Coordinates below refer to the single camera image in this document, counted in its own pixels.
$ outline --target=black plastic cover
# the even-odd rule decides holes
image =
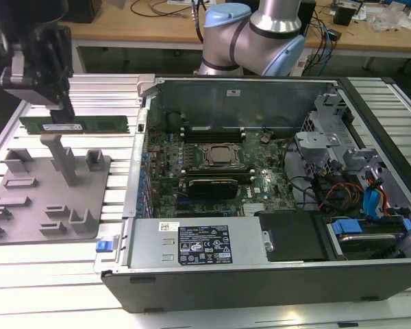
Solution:
[[[262,231],[268,231],[274,246],[270,262],[338,259],[319,212],[281,210],[259,214]]]

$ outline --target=barcode sticker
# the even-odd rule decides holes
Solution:
[[[58,131],[82,131],[82,125],[78,123],[70,123],[68,125],[42,125],[42,128],[48,132],[58,132]]]
[[[163,232],[176,232],[178,231],[178,221],[161,221],[158,230]]]

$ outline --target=power supply label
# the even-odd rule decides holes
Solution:
[[[233,263],[228,226],[179,227],[178,244],[181,265]]]

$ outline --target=electronic device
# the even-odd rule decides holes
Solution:
[[[340,2],[336,5],[334,24],[349,26],[351,18],[359,10],[354,3]]]
[[[123,222],[95,263],[125,310],[374,301],[411,287],[411,166],[359,80],[138,81]]]
[[[68,12],[61,21],[92,23],[101,9],[102,0],[68,0]]]

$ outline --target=blue cable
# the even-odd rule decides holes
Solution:
[[[324,59],[324,62],[321,65],[320,71],[318,72],[318,74],[316,75],[317,77],[321,74],[321,72],[323,72],[324,68],[326,67],[327,61],[329,60],[329,54],[330,54],[330,36],[329,36],[329,32],[327,31],[327,29],[325,27],[323,27],[324,32],[326,33],[326,37],[327,37],[327,48],[329,49],[327,51],[327,55]]]
[[[325,66],[326,66],[326,64],[327,64],[327,61],[329,60],[329,53],[330,53],[330,35],[329,35],[329,32],[327,31],[327,28],[326,28],[326,27],[324,27],[324,26],[322,26],[322,25],[319,25],[319,24],[314,24],[314,23],[311,23],[311,25],[322,29],[322,30],[324,31],[324,33],[326,34],[326,38],[327,38],[327,41],[326,41],[327,54],[326,54],[325,57],[323,58],[323,63],[321,64],[320,71],[319,71],[318,74],[316,75],[316,76],[318,77],[318,76],[321,74],[321,72],[323,72],[323,69],[325,68]]]

